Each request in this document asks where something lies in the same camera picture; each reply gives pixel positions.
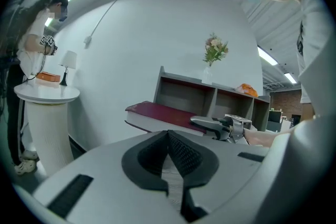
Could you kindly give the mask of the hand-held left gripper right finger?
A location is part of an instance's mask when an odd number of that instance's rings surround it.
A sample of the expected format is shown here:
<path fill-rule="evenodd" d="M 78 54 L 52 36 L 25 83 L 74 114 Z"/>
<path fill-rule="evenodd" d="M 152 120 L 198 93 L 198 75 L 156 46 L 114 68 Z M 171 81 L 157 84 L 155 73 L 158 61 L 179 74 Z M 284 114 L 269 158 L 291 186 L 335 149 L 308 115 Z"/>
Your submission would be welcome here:
<path fill-rule="evenodd" d="M 168 154 L 183 178 L 181 215 L 187 222 L 198 220 L 208 213 L 195 205 L 190 190 L 205 186 L 219 167 L 218 157 L 209 149 L 192 142 L 175 131 L 168 133 Z"/>

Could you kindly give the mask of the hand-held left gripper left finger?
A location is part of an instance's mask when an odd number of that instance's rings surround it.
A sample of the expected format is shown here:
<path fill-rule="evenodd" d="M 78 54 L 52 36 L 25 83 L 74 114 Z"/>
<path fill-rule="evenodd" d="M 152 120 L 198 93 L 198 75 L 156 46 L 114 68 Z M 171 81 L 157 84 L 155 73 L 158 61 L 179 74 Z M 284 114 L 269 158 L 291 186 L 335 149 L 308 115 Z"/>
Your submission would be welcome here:
<path fill-rule="evenodd" d="M 128 149 L 122 156 L 122 169 L 130 181 L 145 190 L 168 190 L 161 178 L 168 155 L 168 134 L 161 131 Z"/>

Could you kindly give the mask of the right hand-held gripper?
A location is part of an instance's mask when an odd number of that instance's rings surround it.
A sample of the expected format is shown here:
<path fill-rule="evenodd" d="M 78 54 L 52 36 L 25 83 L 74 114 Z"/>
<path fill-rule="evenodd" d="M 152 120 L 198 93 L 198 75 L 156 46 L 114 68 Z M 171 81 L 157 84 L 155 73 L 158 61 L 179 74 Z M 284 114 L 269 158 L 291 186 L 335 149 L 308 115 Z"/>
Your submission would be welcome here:
<path fill-rule="evenodd" d="M 252 121 L 230 114 L 225 114 L 224 119 L 193 116 L 190 121 L 194 125 L 204 127 L 207 131 L 214 132 L 216 139 L 219 141 L 249 145 L 245 138 L 245 129 L 251 129 Z"/>

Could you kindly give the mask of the person's right forearm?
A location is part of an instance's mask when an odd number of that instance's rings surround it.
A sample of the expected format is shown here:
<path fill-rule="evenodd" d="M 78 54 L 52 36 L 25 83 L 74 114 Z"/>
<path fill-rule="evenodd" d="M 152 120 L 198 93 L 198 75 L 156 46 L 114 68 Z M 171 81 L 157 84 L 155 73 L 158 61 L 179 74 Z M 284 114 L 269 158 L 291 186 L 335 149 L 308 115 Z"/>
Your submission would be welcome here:
<path fill-rule="evenodd" d="M 274 139 L 277 136 L 283 134 L 291 134 L 292 132 L 293 132 L 292 129 L 280 133 L 252 131 L 244 129 L 244 137 L 250 145 L 261 145 L 263 147 L 271 147 Z"/>

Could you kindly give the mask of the white vase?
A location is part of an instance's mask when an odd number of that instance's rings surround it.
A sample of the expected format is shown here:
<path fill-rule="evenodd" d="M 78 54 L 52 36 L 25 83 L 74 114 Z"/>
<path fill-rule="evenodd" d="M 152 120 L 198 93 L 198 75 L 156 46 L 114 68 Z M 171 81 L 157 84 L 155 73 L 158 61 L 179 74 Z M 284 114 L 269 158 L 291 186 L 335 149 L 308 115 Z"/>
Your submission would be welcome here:
<path fill-rule="evenodd" d="M 210 66 L 205 67 L 203 70 L 202 83 L 212 85 L 212 71 Z"/>

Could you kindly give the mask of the grey wooden cubby shelf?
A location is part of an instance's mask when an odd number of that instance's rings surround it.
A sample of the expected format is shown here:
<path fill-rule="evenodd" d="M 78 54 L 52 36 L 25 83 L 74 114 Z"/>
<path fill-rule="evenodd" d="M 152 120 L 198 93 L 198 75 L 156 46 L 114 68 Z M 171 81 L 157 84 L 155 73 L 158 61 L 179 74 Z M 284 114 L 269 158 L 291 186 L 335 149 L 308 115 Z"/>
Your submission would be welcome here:
<path fill-rule="evenodd" d="M 267 95 L 256 98 L 220 84 L 204 84 L 200 79 L 165 72 L 163 66 L 153 102 L 210 118 L 241 116 L 259 131 L 266 130 L 270 108 Z"/>

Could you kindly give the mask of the maroon hardcover book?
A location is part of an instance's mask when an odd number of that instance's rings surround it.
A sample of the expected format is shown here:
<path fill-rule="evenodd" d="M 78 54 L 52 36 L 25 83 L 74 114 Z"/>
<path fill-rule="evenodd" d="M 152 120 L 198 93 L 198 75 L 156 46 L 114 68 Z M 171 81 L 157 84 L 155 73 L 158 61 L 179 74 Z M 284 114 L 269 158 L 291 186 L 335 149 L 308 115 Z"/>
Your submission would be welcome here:
<path fill-rule="evenodd" d="M 183 131 L 197 136 L 206 134 L 204 129 L 191 124 L 195 114 L 178 110 L 169 106 L 144 101 L 125 109 L 125 123 L 145 132 L 164 130 Z"/>

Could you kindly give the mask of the orange soft toy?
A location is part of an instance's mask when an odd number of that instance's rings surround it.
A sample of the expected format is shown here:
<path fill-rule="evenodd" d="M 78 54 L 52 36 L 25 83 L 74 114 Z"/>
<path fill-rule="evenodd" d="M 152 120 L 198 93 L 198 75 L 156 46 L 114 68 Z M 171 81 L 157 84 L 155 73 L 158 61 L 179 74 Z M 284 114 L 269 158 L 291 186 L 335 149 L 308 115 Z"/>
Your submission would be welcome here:
<path fill-rule="evenodd" d="M 255 97 L 255 98 L 258 97 L 257 91 L 251 85 L 246 84 L 246 83 L 241 84 L 235 90 L 237 92 L 247 94 L 247 95 L 250 95 L 250 96 Z"/>

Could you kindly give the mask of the artificial flower bouquet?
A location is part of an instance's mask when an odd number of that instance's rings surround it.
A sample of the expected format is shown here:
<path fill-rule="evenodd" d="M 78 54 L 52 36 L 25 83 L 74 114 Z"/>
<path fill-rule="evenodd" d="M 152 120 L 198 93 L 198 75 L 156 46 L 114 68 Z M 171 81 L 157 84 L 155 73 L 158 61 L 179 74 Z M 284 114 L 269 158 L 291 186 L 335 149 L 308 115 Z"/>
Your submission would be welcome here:
<path fill-rule="evenodd" d="M 205 42 L 205 55 L 203 61 L 209 67 L 216 61 L 221 61 L 228 54 L 228 42 L 223 42 L 215 33 L 211 33 Z"/>

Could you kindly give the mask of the white table lamp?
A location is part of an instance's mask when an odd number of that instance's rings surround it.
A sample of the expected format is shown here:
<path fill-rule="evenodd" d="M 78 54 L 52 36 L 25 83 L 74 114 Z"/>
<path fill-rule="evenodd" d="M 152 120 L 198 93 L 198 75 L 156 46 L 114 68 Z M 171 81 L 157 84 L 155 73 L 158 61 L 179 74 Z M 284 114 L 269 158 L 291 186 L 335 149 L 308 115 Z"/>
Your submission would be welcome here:
<path fill-rule="evenodd" d="M 64 67 L 64 75 L 60 82 L 61 86 L 67 86 L 67 76 L 68 69 L 76 69 L 77 67 L 77 54 L 73 51 L 66 51 L 62 60 L 59 63 L 60 66 Z"/>

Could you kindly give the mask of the white round pedestal table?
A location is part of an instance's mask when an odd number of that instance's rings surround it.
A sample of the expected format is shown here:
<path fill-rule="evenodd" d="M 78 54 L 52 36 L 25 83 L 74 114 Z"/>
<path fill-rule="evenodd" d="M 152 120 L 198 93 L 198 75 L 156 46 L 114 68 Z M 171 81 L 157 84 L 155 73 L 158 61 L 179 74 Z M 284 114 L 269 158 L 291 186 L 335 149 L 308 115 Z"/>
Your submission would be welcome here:
<path fill-rule="evenodd" d="M 51 176 L 74 160 L 68 133 L 68 103 L 78 98 L 80 91 L 39 79 L 24 82 L 14 91 L 25 101 L 33 144 L 46 174 Z"/>

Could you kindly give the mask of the person's white shirt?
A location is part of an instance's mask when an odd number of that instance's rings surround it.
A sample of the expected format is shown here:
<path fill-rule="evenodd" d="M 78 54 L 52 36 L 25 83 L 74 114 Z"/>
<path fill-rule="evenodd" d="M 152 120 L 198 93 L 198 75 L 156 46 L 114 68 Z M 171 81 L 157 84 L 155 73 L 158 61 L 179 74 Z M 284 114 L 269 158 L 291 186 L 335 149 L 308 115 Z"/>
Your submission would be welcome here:
<path fill-rule="evenodd" d="M 302 74 L 327 43 L 336 22 L 324 0 L 295 1 L 300 4 L 302 13 L 297 39 L 297 60 Z"/>

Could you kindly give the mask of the orange flat box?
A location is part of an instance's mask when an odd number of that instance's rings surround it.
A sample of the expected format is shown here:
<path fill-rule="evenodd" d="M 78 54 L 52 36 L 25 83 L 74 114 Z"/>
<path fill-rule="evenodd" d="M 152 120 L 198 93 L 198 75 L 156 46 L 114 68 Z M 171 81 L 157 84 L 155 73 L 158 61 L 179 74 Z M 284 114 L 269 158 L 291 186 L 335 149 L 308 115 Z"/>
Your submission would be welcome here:
<path fill-rule="evenodd" d="M 36 78 L 40 80 L 45 80 L 48 82 L 60 82 L 60 75 L 47 73 L 47 72 L 38 73 Z"/>

